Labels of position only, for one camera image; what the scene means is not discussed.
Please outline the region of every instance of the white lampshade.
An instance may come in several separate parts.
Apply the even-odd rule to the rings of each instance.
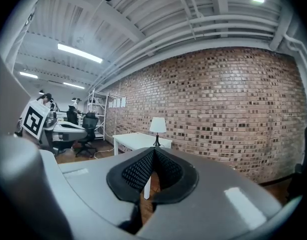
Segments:
[[[152,122],[151,122],[149,131],[154,132],[154,133],[167,132],[165,119],[163,117],[152,118]]]

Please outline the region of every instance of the table lamp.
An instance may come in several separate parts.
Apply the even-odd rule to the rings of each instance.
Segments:
[[[151,122],[149,131],[157,133],[156,138],[155,138],[155,143],[153,145],[155,147],[157,147],[157,146],[159,147],[160,143],[159,143],[159,135],[158,135],[158,133],[165,133],[165,132],[167,132],[165,118],[163,118],[163,117],[154,117],[154,118],[152,118],[152,122]]]

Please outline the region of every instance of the white wall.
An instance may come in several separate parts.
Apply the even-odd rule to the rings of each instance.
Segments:
[[[57,103],[61,111],[67,111],[68,106],[73,103],[72,98],[80,98],[84,100],[87,96],[86,91],[81,91],[74,87],[69,86],[57,86],[50,84],[46,81],[31,79],[26,76],[16,75],[17,79],[29,93],[31,100],[37,99],[40,94],[39,91],[42,89],[45,93],[50,93],[53,100]],[[78,105],[80,111],[84,111],[84,102],[80,102]]]

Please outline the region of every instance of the desk leg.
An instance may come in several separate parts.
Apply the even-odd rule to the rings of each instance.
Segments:
[[[115,156],[119,154],[118,153],[118,141],[116,141],[115,138],[113,139],[113,153]]]
[[[144,199],[148,199],[149,198],[149,194],[150,194],[150,182],[151,182],[152,178],[150,177],[148,182],[146,183],[146,185],[144,186],[144,193],[143,193],[143,197]]]

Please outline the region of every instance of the lamp base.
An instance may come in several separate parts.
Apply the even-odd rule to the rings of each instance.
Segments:
[[[161,146],[160,143],[159,143],[159,136],[158,136],[158,134],[155,136],[155,142],[154,142],[153,145],[155,147],[160,147]]]

